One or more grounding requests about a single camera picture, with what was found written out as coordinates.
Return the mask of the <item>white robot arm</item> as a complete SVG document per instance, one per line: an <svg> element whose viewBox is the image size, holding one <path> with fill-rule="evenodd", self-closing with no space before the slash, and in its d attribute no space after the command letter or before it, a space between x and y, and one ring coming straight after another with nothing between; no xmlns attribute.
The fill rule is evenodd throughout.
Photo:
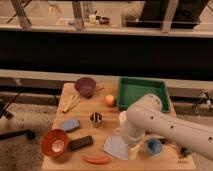
<svg viewBox="0 0 213 171"><path fill-rule="evenodd" d="M213 127L182 120L161 112L157 95L146 94L119 114L120 134L133 148L150 132L163 136L213 160Z"/></svg>

